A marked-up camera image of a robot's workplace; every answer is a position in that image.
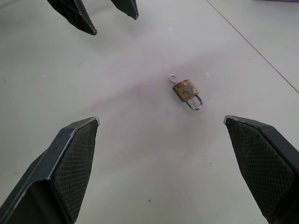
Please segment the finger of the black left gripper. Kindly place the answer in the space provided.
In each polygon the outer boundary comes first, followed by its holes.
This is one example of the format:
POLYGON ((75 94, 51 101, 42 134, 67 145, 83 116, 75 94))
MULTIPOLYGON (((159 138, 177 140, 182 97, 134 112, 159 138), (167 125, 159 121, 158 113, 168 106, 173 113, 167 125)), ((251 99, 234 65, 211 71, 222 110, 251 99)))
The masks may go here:
POLYGON ((90 35, 96 35, 95 29, 81 0, 47 0, 71 25, 90 35))
POLYGON ((137 20, 139 17, 136 0, 111 0, 117 9, 137 20))

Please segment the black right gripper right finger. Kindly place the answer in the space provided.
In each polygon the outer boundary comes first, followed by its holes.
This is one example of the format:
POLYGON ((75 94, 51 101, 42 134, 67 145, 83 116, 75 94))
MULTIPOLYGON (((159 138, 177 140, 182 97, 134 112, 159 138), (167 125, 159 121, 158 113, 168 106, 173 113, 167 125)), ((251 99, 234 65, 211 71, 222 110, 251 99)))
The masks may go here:
POLYGON ((273 126, 224 118, 239 170, 270 224, 299 222, 299 152, 273 126))

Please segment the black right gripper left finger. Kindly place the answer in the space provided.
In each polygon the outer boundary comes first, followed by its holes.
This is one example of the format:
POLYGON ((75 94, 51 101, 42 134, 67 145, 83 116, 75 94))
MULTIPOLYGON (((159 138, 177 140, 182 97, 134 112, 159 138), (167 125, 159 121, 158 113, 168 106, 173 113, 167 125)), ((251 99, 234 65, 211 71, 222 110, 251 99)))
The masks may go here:
POLYGON ((98 117, 62 128, 0 208, 2 224, 73 224, 90 179, 98 117))

